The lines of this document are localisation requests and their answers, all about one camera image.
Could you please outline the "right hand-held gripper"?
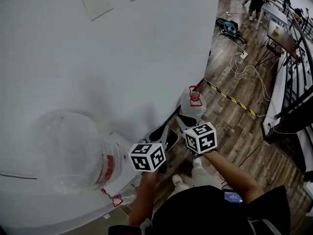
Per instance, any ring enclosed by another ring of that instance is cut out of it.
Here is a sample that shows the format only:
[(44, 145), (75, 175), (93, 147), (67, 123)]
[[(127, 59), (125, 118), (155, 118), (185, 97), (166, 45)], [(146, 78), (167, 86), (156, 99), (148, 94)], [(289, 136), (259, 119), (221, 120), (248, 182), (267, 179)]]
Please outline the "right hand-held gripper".
[(178, 114), (176, 121), (180, 131), (183, 131), (186, 147), (193, 158), (199, 158), (216, 149), (217, 133), (210, 122), (184, 114)]

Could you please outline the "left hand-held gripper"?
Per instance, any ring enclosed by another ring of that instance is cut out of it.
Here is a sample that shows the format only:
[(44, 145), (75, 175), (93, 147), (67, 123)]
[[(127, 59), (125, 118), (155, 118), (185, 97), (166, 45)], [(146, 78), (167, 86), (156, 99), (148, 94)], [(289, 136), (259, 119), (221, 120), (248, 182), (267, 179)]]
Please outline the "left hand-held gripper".
[(179, 141), (178, 134), (163, 124), (145, 135), (145, 141), (165, 141), (166, 143), (134, 143), (129, 150), (129, 160), (135, 171), (155, 172), (166, 162), (165, 152)]

